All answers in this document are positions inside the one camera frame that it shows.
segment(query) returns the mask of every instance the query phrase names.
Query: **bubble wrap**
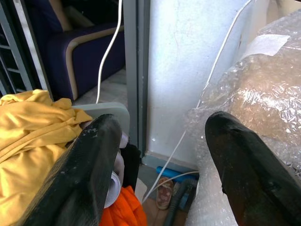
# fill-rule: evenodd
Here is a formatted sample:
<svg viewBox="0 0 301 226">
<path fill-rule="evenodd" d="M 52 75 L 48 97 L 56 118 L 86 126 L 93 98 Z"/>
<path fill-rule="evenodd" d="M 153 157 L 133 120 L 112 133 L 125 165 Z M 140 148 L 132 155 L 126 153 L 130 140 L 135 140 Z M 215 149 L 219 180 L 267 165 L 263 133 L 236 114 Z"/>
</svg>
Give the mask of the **bubble wrap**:
<svg viewBox="0 0 301 226">
<path fill-rule="evenodd" d="M 209 84 L 200 107 L 189 111 L 186 125 L 195 144 L 200 179 L 187 226 L 237 225 L 205 139 L 206 120 L 216 111 L 233 114 L 259 134 L 301 179 L 300 28 L 300 10 L 267 25 L 258 35 L 289 35 L 287 43 L 274 56 L 256 54 L 237 62 L 217 84 Z"/>
</svg>

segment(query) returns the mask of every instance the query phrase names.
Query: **white cable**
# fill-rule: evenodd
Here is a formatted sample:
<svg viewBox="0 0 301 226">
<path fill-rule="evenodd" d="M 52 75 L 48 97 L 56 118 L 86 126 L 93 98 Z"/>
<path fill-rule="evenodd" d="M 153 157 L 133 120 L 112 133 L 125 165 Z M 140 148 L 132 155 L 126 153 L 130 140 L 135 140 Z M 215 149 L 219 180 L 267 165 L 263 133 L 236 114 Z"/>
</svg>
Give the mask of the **white cable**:
<svg viewBox="0 0 301 226">
<path fill-rule="evenodd" d="M 194 174 L 194 173 L 199 173 L 199 171 L 191 171 L 191 172 L 187 172 L 187 173 L 182 173 L 182 174 L 180 174 L 180 175 L 178 175 L 178 176 L 175 176 L 175 177 L 173 177 L 173 178 L 169 178 L 168 180 L 162 182 L 162 183 L 159 184 L 157 187 L 155 187 L 154 190 L 152 190 L 152 192 L 155 191 L 158 187 L 160 187 L 161 185 L 165 184 L 165 183 L 168 182 L 168 181 L 174 180 L 174 179 L 179 178 L 179 177 L 181 177 L 181 176 L 185 176 L 185 175 L 188 175 L 188 174 Z"/>
<path fill-rule="evenodd" d="M 224 47 L 225 47 L 226 41 L 227 41 L 228 38 L 229 38 L 229 35 L 230 35 L 230 33 L 231 33 L 231 31 L 232 31 L 232 29 L 233 29 L 233 27 L 234 27 L 234 24 L 236 23 L 236 21 L 237 21 L 239 15 L 241 14 L 241 12 L 242 12 L 242 11 L 243 11 L 243 10 L 244 10 L 244 9 L 245 9 L 252 1 L 253 1 L 253 0 L 247 1 L 247 2 L 243 5 L 243 7 L 236 13 L 236 16 L 234 17 L 233 22 L 232 22 L 232 24 L 230 25 L 230 28 L 229 28 L 229 30 L 228 30 L 228 32 L 227 32 L 225 38 L 224 38 L 224 41 L 222 42 L 221 48 L 220 48 L 220 50 L 219 50 L 219 52 L 218 52 L 218 54 L 217 54 L 217 56 L 216 56 L 216 58 L 215 58 L 215 61 L 214 61 L 214 64 L 213 64 L 213 66 L 212 66 L 212 68 L 211 68 L 211 71 L 210 71 L 210 74 L 209 74 L 209 76 L 208 76 L 206 85 L 205 85 L 205 87 L 203 88 L 203 90 L 202 90 L 202 92 L 201 92 L 201 94 L 200 94 L 200 98 L 199 98 L 199 100 L 198 100 L 198 104 L 197 104 L 197 107 L 196 107 L 196 108 L 198 108 L 199 105 L 201 104 L 202 93 L 204 92 L 204 90 L 205 90 L 205 89 L 207 88 L 207 86 L 209 85 L 209 82 L 210 82 L 211 77 L 212 77 L 212 75 L 213 75 L 213 72 L 214 72 L 214 70 L 215 70 L 216 64 L 217 64 L 217 62 L 218 62 L 218 60 L 219 60 L 219 58 L 220 58 L 220 56 L 221 56 L 222 50 L 223 50 Z M 159 173 L 159 175 L 158 175 L 158 177 L 157 177 L 155 183 L 153 184 L 153 186 L 151 187 L 151 189 L 149 190 L 149 192 L 147 193 L 147 195 L 146 195 L 145 198 L 143 199 L 143 202 L 145 202 L 145 201 L 147 200 L 147 198 L 149 197 L 149 195 L 151 194 L 151 192 L 154 190 L 154 187 L 156 186 L 157 182 L 159 181 L 159 179 L 160 179 L 160 177 L 161 177 L 163 171 L 165 170 L 166 166 L 167 166 L 168 163 L 170 162 L 170 160 L 171 160 L 171 158 L 173 157 L 173 155 L 174 155 L 175 151 L 177 150 L 178 146 L 179 146 L 180 143 L 182 142 L 182 140 L 183 140 L 185 134 L 186 134 L 186 130 L 183 132 L 183 134 L 182 134 L 182 136 L 181 136 L 181 138 L 180 138 L 180 140 L 179 140 L 177 146 L 174 148 L 173 152 L 172 152 L 171 155 L 169 156 L 167 162 L 165 163 L 164 167 L 162 168 L 161 172 Z"/>
<path fill-rule="evenodd" d="M 107 48 L 107 50 L 105 51 L 104 55 L 103 55 L 103 58 L 100 62 L 100 65 L 99 65 L 99 71 L 98 71 L 98 84 L 97 84 L 97 99 L 96 99 L 96 103 L 98 104 L 99 102 L 99 98 L 100 98 L 100 83 L 102 82 L 102 72 L 103 72 L 103 65 L 104 65 L 104 62 L 107 58 L 107 55 L 116 39 L 116 36 L 119 32 L 119 28 L 120 28 L 120 25 L 121 25 L 121 16 L 122 16 L 122 0 L 119 0 L 119 4 L 118 4 L 118 23 L 117 23 L 117 27 L 116 27 L 116 31 L 113 35 L 113 38 L 111 40 L 111 42 L 109 43 L 109 46 Z"/>
</svg>

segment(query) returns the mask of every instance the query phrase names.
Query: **sandal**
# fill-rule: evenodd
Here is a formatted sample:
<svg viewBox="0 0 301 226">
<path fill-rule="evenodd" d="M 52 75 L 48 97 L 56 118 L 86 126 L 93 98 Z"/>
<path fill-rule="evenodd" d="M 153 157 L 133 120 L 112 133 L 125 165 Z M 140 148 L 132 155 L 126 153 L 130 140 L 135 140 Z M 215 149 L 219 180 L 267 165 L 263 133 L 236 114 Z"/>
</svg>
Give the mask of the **sandal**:
<svg viewBox="0 0 301 226">
<path fill-rule="evenodd" d="M 168 179 L 169 178 L 167 177 L 161 177 L 158 184 L 161 184 Z M 168 181 L 158 187 L 156 205 L 160 210 L 166 210 L 168 208 L 173 195 L 173 187 L 174 183 L 172 181 Z"/>
</svg>

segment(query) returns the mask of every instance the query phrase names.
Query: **black hose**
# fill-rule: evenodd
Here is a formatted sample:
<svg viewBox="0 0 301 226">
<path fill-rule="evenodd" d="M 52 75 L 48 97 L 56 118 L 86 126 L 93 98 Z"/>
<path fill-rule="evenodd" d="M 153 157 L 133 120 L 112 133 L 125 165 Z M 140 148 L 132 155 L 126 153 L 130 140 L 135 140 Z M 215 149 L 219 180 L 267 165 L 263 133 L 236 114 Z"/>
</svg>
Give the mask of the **black hose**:
<svg viewBox="0 0 301 226">
<path fill-rule="evenodd" d="M 192 186 L 192 187 L 196 188 L 197 184 L 198 184 L 198 182 L 194 179 L 186 179 L 181 183 L 179 190 L 177 191 L 175 196 L 172 197 L 172 199 L 171 199 L 168 214 L 164 221 L 164 226 L 172 226 L 173 225 L 175 214 L 178 210 L 181 198 L 185 194 L 188 186 Z"/>
</svg>

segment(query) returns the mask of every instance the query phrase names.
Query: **yellow cloth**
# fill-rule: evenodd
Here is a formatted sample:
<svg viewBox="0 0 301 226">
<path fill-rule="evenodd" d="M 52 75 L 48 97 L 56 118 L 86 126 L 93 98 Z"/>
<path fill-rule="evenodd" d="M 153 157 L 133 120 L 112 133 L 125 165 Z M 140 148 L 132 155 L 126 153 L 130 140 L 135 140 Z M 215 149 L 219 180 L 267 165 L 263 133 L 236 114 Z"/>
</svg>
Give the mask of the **yellow cloth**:
<svg viewBox="0 0 301 226">
<path fill-rule="evenodd" d="M 14 225 L 43 184 L 67 142 L 92 118 L 62 98 L 34 90 L 0 100 L 0 225 Z"/>
</svg>

